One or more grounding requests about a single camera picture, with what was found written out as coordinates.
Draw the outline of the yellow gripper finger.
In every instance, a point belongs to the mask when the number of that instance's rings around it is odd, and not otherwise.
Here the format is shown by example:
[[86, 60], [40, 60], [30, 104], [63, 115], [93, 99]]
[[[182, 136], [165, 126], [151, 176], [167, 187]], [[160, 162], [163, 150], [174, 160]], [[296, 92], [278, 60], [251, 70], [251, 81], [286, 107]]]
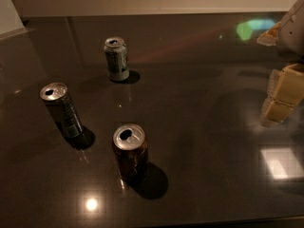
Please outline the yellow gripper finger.
[[277, 37], [278, 37], [278, 31], [280, 27], [281, 22], [275, 23], [272, 27], [270, 27], [268, 30], [263, 32], [258, 36], [256, 39], [256, 42], [260, 45], [266, 46], [266, 47], [272, 47], [276, 45]]
[[283, 123], [304, 99], [304, 65], [296, 63], [270, 75], [265, 99], [260, 113], [260, 123], [274, 127]]

